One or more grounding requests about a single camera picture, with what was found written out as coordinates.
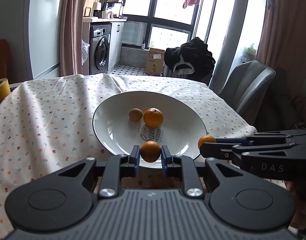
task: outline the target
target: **yellow tape roll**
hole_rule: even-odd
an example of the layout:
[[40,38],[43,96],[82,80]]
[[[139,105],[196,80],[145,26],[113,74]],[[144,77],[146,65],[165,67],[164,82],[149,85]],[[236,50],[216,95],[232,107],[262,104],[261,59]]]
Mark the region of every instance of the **yellow tape roll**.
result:
[[0,79],[0,103],[11,93],[9,82],[6,78]]

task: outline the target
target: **table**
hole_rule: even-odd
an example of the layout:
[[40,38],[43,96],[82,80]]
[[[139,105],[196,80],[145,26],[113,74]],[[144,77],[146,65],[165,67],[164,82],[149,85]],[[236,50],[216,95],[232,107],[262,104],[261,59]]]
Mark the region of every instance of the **table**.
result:
[[[111,156],[93,133],[93,113],[106,98],[135,90],[184,102],[216,138],[256,132],[205,84],[195,81],[98,74],[24,82],[0,104],[0,238],[12,231],[4,201],[14,188],[88,156],[99,161]],[[160,170],[141,168],[137,179],[125,178],[122,186],[170,188],[178,187],[178,180],[162,178]]]

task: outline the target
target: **orange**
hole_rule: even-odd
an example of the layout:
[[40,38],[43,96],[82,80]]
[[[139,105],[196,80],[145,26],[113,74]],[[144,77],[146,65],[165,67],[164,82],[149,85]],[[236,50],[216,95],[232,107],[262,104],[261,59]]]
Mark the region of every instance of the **orange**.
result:
[[148,127],[157,128],[163,123],[164,117],[157,108],[150,108],[145,111],[143,120]]
[[148,163],[153,163],[160,157],[161,147],[155,141],[147,141],[142,144],[140,154],[143,160]]
[[215,143],[216,139],[211,135],[204,135],[201,138],[199,138],[199,140],[198,140],[198,143],[197,143],[198,148],[200,148],[202,146],[202,144],[205,143],[205,142]]
[[141,109],[138,108],[133,108],[130,112],[129,112],[129,117],[132,121],[136,122],[139,121],[142,117],[143,117],[143,112]]

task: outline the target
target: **white plate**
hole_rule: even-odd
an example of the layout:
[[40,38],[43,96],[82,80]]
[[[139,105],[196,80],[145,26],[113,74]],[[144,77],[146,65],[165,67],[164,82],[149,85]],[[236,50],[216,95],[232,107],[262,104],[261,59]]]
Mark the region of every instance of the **white plate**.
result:
[[[143,118],[133,122],[129,112],[139,108],[145,112],[158,108],[164,116],[159,128],[149,128]],[[167,145],[171,155],[183,154],[193,159],[199,156],[197,142],[206,135],[206,128],[199,115],[175,98],[147,91],[132,91],[114,95],[104,100],[93,115],[93,130],[103,146],[114,155],[130,154],[134,145],[147,140]],[[140,166],[162,168],[161,158],[148,163],[142,158]]]

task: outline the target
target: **orange chair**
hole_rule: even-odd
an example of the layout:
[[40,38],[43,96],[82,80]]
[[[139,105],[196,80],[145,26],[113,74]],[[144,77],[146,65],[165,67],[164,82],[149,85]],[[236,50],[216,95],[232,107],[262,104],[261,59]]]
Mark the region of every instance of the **orange chair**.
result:
[[10,60],[10,47],[5,40],[0,40],[0,79],[7,78],[7,67]]

